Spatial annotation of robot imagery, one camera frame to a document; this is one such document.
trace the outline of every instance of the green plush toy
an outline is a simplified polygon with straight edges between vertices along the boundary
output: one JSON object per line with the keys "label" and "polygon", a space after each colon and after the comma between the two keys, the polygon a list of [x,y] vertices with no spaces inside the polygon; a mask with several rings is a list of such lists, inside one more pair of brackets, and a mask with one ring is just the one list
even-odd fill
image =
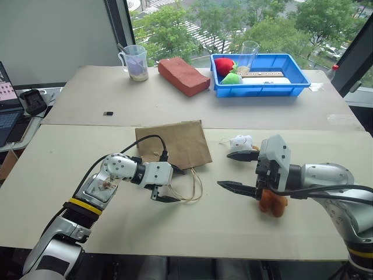
{"label": "green plush toy", "polygon": [[242,77],[235,73],[229,73],[220,83],[222,85],[236,85],[242,83]]}

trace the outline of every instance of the brown stuffed toy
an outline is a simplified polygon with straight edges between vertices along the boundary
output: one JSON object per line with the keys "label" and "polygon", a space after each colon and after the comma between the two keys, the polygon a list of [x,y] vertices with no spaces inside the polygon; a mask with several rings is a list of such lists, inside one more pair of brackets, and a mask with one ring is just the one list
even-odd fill
{"label": "brown stuffed toy", "polygon": [[262,212],[267,213],[271,210],[273,216],[278,218],[284,214],[286,206],[286,197],[276,195],[270,190],[263,190],[262,199],[259,201],[259,209]]}

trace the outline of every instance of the window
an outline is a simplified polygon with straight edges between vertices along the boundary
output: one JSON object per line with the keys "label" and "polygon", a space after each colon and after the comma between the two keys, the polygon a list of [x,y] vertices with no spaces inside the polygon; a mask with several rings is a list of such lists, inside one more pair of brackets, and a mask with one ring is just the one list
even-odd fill
{"label": "window", "polygon": [[289,53],[303,69],[327,71],[372,13],[372,0],[127,0],[136,43],[149,65],[181,56],[209,66],[211,53]]}
{"label": "window", "polygon": [[373,66],[360,79],[361,86],[373,89]]}

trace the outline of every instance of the red strawberry toy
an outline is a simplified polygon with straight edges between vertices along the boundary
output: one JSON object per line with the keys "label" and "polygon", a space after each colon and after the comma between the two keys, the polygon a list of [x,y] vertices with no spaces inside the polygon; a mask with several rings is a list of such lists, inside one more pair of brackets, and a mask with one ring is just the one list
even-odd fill
{"label": "red strawberry toy", "polygon": [[216,58],[214,62],[217,73],[224,77],[229,74],[235,64],[233,60],[225,57]]}

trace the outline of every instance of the black cable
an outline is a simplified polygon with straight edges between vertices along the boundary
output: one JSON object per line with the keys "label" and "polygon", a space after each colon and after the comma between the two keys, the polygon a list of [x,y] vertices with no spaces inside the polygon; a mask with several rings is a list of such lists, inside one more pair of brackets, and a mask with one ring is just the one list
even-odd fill
{"label": "black cable", "polygon": [[59,216],[61,213],[63,213],[63,211],[66,210],[65,207],[62,207],[61,210],[59,210],[54,216],[53,218],[48,222],[48,224],[46,225],[46,227],[44,228],[43,230],[43,233],[41,235],[44,234],[44,232],[48,229],[48,227],[52,224],[52,222],[54,221],[55,218],[57,218],[57,216]]}
{"label": "black cable", "polygon": [[342,271],[345,270],[345,268],[347,267],[348,263],[349,262],[346,261],[344,264],[342,264],[340,266],[340,268],[338,268],[338,270],[336,272],[334,272],[333,275],[328,278],[328,280],[334,280]]}
{"label": "black cable", "polygon": [[[151,134],[151,135],[148,135],[148,136],[145,136],[143,138],[140,138],[138,139],[137,141],[135,141],[134,143],[130,144],[128,147],[126,147],[124,150],[121,151],[121,153],[124,153],[126,151],[128,151],[130,148],[132,148],[133,146],[137,145],[138,143],[140,143],[141,141],[144,141],[145,139],[149,139],[149,138],[159,138],[159,140],[161,140],[162,142],[162,146],[163,146],[163,153],[162,153],[162,156],[166,156],[166,161],[167,161],[167,149],[166,149],[166,145],[163,141],[163,139],[161,138],[161,136],[159,135],[156,135],[156,134]],[[78,187],[76,188],[74,194],[73,194],[73,197],[76,195],[76,193],[80,190],[80,188],[82,187],[82,185],[84,184],[84,182],[86,181],[87,177],[89,176],[89,174],[92,172],[92,170],[95,168],[95,166],[100,162],[102,161],[104,158],[106,158],[108,155],[105,155],[105,156],[102,156],[100,157],[99,159],[97,159],[95,161],[95,163],[92,164],[92,166],[90,167],[90,169],[86,172],[86,174],[84,175],[84,177],[82,178],[82,180],[80,181]],[[61,213],[63,213],[63,211],[66,210],[65,207],[63,207],[61,210],[59,210],[54,216],[53,218],[48,222],[47,226],[44,228],[43,230],[43,233],[41,235],[43,235],[45,233],[45,231],[48,229],[48,227],[52,224],[52,222],[54,221],[55,218],[57,218],[57,216],[59,216]]]}
{"label": "black cable", "polygon": [[[133,146],[137,145],[138,143],[140,143],[141,141],[144,141],[145,139],[149,139],[149,138],[159,138],[159,140],[161,140],[162,142],[162,146],[163,146],[163,153],[162,155],[166,154],[167,155],[167,149],[166,149],[166,145],[163,141],[163,139],[161,138],[161,136],[159,135],[156,135],[156,134],[151,134],[151,135],[148,135],[148,136],[145,136],[143,138],[140,138],[138,139],[137,141],[135,141],[134,143],[130,144],[128,147],[126,147],[124,150],[121,151],[121,153],[125,153],[126,151],[128,151],[130,148],[132,148]],[[95,163],[93,163],[93,165],[90,167],[90,169],[86,172],[86,174],[84,175],[84,177],[82,178],[82,180],[80,181],[78,187],[76,188],[73,196],[75,196],[78,191],[80,190],[80,188],[82,187],[82,185],[84,184],[84,182],[86,181],[87,177],[89,176],[89,174],[92,172],[92,170],[95,168],[95,166],[100,162],[102,161],[104,158],[106,158],[108,155],[105,155],[105,156],[102,156],[101,158],[99,158],[98,160],[95,161]]]}
{"label": "black cable", "polygon": [[302,189],[302,190],[293,190],[293,191],[277,191],[274,188],[271,189],[271,191],[277,195],[285,196],[285,195],[302,195],[302,194],[309,194],[314,193],[316,191],[330,191],[330,190],[341,190],[348,188],[350,190],[363,190],[363,191],[369,191],[370,193],[373,193],[373,188],[369,188],[365,185],[311,185],[308,188]]}
{"label": "black cable", "polygon": [[342,271],[342,273],[340,274],[340,276],[339,276],[339,280],[344,280],[344,277],[346,276],[346,274],[347,274],[347,270],[348,270],[348,268],[349,268],[349,262],[348,261],[346,261],[346,263],[347,263],[347,265],[343,268],[343,271]]}
{"label": "black cable", "polygon": [[301,195],[297,197],[296,195],[291,196],[291,198],[326,198],[327,200],[345,200],[345,201],[352,201],[352,202],[358,202],[363,204],[368,204],[370,206],[373,206],[373,201],[367,200],[367,199],[361,199],[361,198],[354,198],[354,197],[340,197],[339,195],[328,195],[328,194],[306,194]]}
{"label": "black cable", "polygon": [[159,138],[159,140],[161,140],[161,142],[162,142],[163,150],[164,150],[164,151],[167,150],[167,149],[166,149],[166,145],[165,145],[165,143],[163,142],[163,139],[161,138],[161,136],[156,135],[156,134],[151,134],[151,135],[144,136],[143,138],[140,138],[140,139],[136,140],[134,143],[130,144],[127,148],[125,148],[123,151],[121,151],[121,153],[125,153],[127,150],[129,150],[129,149],[132,148],[133,146],[137,145],[137,144],[140,143],[141,141],[144,141],[145,139],[152,138],[152,137]]}

